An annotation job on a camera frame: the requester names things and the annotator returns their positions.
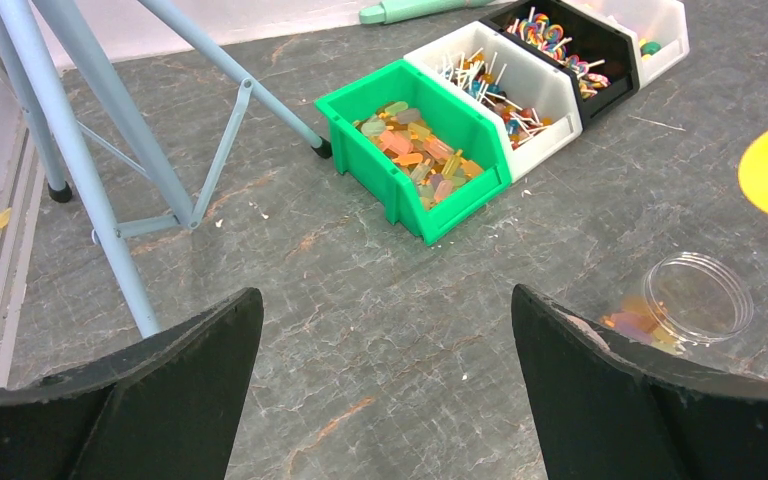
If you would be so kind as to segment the clear plastic jar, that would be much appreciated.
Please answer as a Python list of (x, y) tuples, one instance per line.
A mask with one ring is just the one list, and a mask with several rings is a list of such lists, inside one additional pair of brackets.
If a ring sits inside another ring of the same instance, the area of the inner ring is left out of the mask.
[(639, 343), (680, 356), (742, 333), (754, 303), (738, 274), (711, 256), (670, 255), (624, 288), (598, 323)]

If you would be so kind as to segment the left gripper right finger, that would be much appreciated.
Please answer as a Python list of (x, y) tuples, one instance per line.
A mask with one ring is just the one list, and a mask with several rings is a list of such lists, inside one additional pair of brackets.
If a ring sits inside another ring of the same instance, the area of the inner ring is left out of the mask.
[(526, 285), (511, 320), (551, 479), (768, 479), (768, 380), (665, 353)]

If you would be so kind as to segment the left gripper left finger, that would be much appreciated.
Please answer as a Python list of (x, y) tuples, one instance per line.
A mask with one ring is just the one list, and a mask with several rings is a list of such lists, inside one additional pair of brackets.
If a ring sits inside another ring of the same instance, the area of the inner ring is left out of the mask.
[(20, 389), (0, 388), (0, 479), (221, 479), (258, 353), (262, 295)]

